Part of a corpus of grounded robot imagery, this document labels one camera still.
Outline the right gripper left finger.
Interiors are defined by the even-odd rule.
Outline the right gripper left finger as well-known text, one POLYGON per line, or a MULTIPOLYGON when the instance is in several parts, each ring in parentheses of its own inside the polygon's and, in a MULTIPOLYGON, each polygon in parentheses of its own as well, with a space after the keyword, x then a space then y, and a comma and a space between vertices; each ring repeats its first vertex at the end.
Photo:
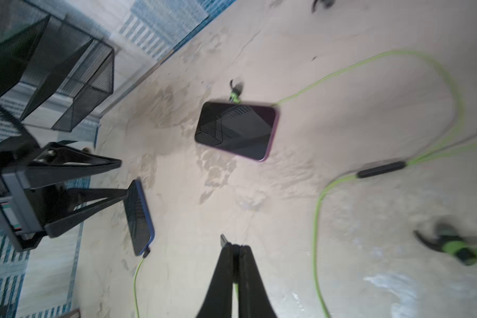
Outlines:
POLYGON ((238 280, 238 245, 226 243, 221 249, 207 294, 197 318, 232 316, 233 284, 238 280))

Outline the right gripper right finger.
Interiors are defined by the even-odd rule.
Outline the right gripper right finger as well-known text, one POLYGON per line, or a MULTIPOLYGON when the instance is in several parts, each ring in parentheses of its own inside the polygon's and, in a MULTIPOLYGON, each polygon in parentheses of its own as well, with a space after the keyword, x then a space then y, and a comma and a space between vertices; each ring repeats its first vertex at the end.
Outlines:
POLYGON ((238 255, 238 316, 276 318, 249 246, 240 246, 238 255))

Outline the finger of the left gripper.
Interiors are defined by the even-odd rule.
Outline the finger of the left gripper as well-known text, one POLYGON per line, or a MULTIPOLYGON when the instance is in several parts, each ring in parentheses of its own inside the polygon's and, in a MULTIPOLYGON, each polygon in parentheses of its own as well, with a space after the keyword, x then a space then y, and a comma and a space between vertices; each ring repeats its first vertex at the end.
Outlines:
POLYGON ((46 215, 44 232, 50 238, 59 237, 126 197, 126 189, 65 189, 46 215))
POLYGON ((122 161, 90 154, 60 143, 48 143, 27 155, 23 187, 37 189, 120 168, 122 161))

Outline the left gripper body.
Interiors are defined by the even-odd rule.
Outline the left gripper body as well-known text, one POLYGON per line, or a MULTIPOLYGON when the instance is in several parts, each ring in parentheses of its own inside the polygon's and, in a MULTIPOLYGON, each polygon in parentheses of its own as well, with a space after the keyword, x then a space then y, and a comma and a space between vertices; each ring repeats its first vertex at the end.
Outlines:
POLYGON ((0 151, 0 229, 14 249, 25 252, 37 248, 47 236, 45 226, 50 211, 58 203, 60 185, 31 188, 21 178, 41 149, 28 152, 0 151))

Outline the blue smartphone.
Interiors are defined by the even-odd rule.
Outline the blue smartphone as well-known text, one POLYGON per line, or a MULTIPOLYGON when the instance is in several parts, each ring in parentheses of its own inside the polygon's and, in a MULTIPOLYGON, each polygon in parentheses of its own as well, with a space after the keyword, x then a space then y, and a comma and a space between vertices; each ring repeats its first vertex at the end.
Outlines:
POLYGON ((146 258, 156 233, 140 178, 131 182, 123 205, 134 253, 146 258))

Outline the purple smartphone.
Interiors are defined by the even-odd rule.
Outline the purple smartphone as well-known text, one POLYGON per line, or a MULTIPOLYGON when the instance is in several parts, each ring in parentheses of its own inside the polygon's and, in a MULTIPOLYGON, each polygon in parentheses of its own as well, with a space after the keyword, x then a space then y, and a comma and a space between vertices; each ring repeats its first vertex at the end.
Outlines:
POLYGON ((201 108, 196 143, 255 161, 270 153, 279 112, 271 106, 208 101, 201 108))

